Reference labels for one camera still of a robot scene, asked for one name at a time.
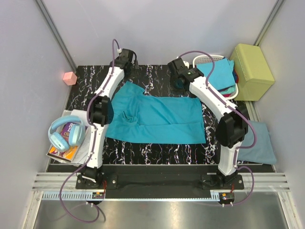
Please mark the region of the teal t shirt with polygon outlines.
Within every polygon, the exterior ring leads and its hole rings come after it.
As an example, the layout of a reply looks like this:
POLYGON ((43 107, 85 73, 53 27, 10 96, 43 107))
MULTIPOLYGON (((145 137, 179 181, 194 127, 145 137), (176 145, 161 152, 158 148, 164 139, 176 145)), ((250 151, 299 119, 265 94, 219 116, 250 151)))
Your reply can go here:
POLYGON ((106 137, 143 144, 204 144, 201 102, 190 97, 155 97, 131 82, 112 100, 114 117, 106 137))

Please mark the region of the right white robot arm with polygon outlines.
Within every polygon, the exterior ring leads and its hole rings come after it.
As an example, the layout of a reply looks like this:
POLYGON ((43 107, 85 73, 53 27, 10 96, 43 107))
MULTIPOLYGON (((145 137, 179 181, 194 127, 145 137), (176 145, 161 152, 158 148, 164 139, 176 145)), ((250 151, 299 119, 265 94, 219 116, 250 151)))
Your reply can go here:
POLYGON ((184 89, 197 96, 217 118, 216 140, 221 145, 221 155, 214 183, 222 189, 229 188, 237 176, 237 155, 239 147, 248 132, 248 112, 244 106, 236 106, 225 99, 207 81, 196 67, 189 69, 181 58, 168 64, 171 82, 176 89, 184 89))

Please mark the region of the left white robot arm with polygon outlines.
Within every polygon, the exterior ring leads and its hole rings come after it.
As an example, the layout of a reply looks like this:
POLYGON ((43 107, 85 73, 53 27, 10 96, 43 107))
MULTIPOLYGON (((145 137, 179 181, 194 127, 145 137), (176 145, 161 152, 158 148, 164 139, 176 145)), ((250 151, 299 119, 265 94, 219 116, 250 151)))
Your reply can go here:
POLYGON ((103 187, 103 144, 109 124, 114 117, 112 97, 119 83, 138 66, 137 55, 129 49, 119 51, 119 56, 110 63, 109 71, 93 93, 87 109, 88 124, 91 127, 89 152, 84 165, 80 167, 77 189, 97 189, 103 187))

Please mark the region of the stack of papers and books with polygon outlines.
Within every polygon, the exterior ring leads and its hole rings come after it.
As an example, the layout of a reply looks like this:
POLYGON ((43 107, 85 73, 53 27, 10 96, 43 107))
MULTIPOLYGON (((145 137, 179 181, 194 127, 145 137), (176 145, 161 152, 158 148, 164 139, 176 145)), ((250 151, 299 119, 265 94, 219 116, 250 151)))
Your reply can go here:
MULTIPOLYGON (((80 146, 71 146, 65 152, 59 152, 51 144, 49 151, 47 152, 46 155, 61 163, 83 164, 85 162, 87 154, 89 152, 89 144, 90 144, 90 138, 91 138, 90 127, 86 120, 86 111, 72 110, 71 112, 66 112, 63 116, 65 116, 65 115, 75 115, 83 120, 85 127, 86 127, 85 138, 80 146)), ((59 132, 66 140, 68 140, 69 132, 70 132, 69 127, 71 127, 71 126, 72 126, 72 124, 68 123, 68 124, 58 127, 56 131, 59 132)))

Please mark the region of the white perforated laundry basket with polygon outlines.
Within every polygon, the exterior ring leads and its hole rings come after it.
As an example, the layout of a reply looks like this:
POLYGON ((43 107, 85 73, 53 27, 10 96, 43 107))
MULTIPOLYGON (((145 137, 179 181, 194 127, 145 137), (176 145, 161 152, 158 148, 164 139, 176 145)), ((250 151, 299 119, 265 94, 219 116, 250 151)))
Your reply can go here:
MULTIPOLYGON (((221 55, 211 55, 211 56, 214 59, 214 62, 226 58, 221 55)), ((193 59, 193 67, 196 67, 204 74, 204 76, 207 76, 213 67, 213 63, 212 60, 207 55, 199 55, 193 59)))

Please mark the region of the light blue shirt in basket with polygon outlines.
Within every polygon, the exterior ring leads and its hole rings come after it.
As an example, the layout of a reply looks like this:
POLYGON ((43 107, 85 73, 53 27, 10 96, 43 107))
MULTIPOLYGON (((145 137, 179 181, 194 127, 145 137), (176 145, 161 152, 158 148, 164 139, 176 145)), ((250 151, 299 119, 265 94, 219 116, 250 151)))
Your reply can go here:
POLYGON ((214 63, 215 67, 208 79, 209 83, 218 91, 234 86, 234 61, 224 58, 214 63))

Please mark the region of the red shirt in basket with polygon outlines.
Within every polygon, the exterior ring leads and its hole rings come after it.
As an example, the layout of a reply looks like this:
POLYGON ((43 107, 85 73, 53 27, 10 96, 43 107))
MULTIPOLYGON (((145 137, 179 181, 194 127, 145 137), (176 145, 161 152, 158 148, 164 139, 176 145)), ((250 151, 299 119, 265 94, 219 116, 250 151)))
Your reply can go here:
POLYGON ((234 99, 239 93, 238 86, 237 86, 239 78, 238 78, 238 75, 235 71, 233 71, 233 77, 234 77, 234 80, 235 80, 235 85, 227 87, 227 88, 222 89, 222 90, 219 91, 220 94, 222 94, 224 97, 227 97, 227 98, 230 97, 230 99, 234 99))

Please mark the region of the pink cube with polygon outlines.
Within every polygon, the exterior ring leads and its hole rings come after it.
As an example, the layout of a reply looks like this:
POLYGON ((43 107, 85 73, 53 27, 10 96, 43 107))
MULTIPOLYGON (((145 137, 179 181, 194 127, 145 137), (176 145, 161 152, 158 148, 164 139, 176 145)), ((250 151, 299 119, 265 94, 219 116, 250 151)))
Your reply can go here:
POLYGON ((68 86, 72 86, 72 85, 76 84, 77 79, 78 79, 78 77, 76 76, 76 74, 74 72, 67 72, 67 73, 64 74, 62 80, 68 86))

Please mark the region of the green storage box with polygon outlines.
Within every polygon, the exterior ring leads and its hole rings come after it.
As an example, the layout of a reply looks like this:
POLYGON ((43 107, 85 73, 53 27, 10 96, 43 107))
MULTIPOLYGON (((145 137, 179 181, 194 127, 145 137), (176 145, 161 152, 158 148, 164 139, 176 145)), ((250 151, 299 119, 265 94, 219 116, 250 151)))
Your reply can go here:
POLYGON ((237 101, 258 101, 275 83, 267 61, 258 46, 238 44, 230 57, 238 76, 237 101))

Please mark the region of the light blue headphones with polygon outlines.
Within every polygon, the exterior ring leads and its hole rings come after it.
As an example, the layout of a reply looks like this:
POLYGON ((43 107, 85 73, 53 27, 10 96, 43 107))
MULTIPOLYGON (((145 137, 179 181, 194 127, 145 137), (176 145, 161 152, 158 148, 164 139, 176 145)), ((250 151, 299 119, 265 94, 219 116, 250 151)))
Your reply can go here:
POLYGON ((48 138, 53 147, 55 147, 59 152, 67 151, 71 146, 80 146, 86 135, 86 127, 82 119, 75 115, 65 115, 54 122, 48 129, 48 138), (65 125, 72 124, 69 127, 69 137, 66 140, 59 132, 57 128, 65 125))

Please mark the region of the folded grey-blue t shirt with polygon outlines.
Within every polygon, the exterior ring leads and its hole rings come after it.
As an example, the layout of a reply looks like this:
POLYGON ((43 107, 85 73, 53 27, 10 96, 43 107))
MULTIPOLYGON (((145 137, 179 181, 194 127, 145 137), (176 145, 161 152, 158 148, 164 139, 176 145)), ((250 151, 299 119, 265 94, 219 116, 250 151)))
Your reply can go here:
POLYGON ((253 126, 257 141, 250 149, 239 149, 238 160, 252 163, 275 165, 277 163, 267 126, 265 123, 249 121, 253 126))

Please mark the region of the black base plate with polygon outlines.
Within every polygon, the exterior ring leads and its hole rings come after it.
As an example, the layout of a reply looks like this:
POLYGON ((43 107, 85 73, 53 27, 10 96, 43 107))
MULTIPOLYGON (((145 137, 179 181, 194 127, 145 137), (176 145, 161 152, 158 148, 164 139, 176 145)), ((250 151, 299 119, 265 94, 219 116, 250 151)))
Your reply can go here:
POLYGON ((204 190, 243 190, 241 175, 225 178, 215 165, 104 165, 96 171, 95 183, 79 173, 77 189, 120 189, 123 187, 193 186, 204 190))

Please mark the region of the aluminium rail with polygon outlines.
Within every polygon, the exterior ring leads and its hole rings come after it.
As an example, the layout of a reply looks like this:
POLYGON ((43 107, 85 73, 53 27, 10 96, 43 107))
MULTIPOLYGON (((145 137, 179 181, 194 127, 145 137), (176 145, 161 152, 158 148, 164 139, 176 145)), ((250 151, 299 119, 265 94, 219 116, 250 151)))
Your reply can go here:
MULTIPOLYGON (((81 179, 73 175, 67 180, 68 173, 38 173, 36 175, 32 190, 34 191, 59 191, 61 186, 64 186, 64 191, 74 189, 85 189, 80 187, 82 184, 81 179)), ((122 173, 122 174, 109 174, 105 176, 107 189, 116 189, 124 184, 142 184, 142 185, 169 185, 171 182, 178 182, 178 185, 187 182, 207 181, 214 174, 208 173, 206 175, 200 174, 135 174, 135 173, 122 173)), ((254 191, 265 190, 288 190, 289 185, 285 174, 283 173, 240 173, 236 181, 234 181, 235 190, 249 190, 251 185, 254 184, 254 191)))

